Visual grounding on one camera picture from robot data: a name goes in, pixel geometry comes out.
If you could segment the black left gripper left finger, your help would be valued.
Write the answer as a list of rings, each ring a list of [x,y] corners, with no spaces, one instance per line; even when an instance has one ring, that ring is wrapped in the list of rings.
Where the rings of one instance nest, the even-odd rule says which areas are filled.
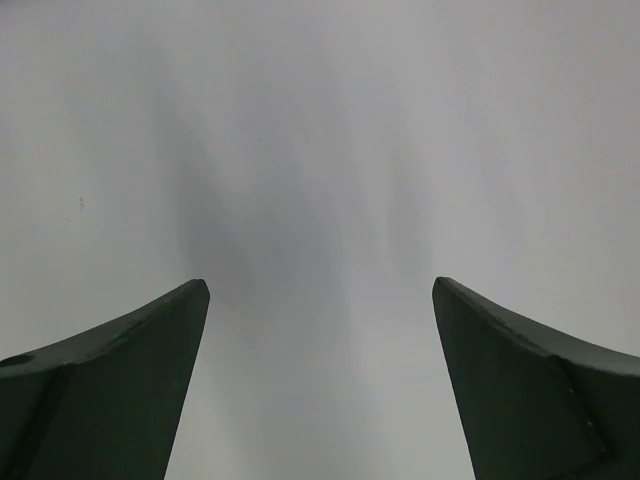
[[[206,282],[193,279],[2,360],[2,478],[164,478],[209,301]]]

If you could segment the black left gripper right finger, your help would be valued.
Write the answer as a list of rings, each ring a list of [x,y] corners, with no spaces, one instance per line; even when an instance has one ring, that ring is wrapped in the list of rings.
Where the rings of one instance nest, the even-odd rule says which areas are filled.
[[[435,319],[477,479],[636,479],[639,359],[439,277]]]

